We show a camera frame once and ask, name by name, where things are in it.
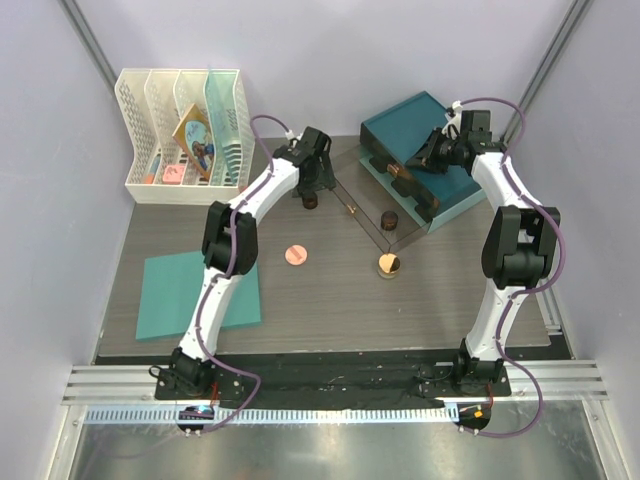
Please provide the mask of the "clear smoked drawer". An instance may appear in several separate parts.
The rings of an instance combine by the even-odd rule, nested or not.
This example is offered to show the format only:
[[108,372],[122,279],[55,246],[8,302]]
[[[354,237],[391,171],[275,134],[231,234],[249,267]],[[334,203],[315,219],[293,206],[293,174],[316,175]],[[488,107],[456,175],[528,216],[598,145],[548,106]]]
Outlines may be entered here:
[[[417,203],[412,197],[403,198],[398,194],[389,174],[374,170],[370,158],[360,145],[334,156],[336,187],[333,192],[381,251],[397,253],[425,236],[431,222],[415,211]],[[380,228],[381,214],[387,210],[399,216],[397,228],[390,232]]]
[[434,216],[440,201],[409,170],[388,151],[380,140],[362,123],[360,126],[360,142],[371,154],[369,163],[380,174],[392,177],[392,187],[403,197],[412,197],[428,216]]

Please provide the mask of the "dark amber round jar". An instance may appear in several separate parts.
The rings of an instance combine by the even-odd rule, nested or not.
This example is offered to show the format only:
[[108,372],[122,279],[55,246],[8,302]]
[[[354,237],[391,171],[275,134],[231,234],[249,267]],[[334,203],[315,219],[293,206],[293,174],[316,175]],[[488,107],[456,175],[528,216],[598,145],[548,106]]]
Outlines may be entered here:
[[398,214],[395,211],[387,210],[381,214],[380,228],[385,232],[390,232],[397,228],[398,222]]

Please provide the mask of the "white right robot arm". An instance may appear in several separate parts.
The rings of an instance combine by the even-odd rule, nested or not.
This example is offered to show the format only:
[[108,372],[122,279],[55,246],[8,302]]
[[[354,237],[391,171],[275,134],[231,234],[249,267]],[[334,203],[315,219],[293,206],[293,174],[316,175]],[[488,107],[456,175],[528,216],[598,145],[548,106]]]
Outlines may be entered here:
[[441,171],[450,166],[464,168],[494,211],[481,254],[487,279],[484,297],[450,373],[455,389],[472,395],[500,381],[506,339],[520,306],[551,272],[560,214],[532,198],[514,171],[510,155],[489,140],[487,131],[449,137],[437,127],[407,166]]

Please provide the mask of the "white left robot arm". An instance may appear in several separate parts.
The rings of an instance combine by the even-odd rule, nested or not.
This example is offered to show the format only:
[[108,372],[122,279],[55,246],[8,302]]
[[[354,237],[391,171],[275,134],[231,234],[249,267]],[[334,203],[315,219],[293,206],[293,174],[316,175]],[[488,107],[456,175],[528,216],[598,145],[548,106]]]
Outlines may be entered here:
[[335,188],[331,140],[302,139],[276,149],[265,170],[237,197],[207,212],[202,242],[204,275],[189,327],[158,370],[158,399],[200,399],[213,388],[218,338],[233,293],[258,258],[258,226],[287,193],[317,203],[317,192]]

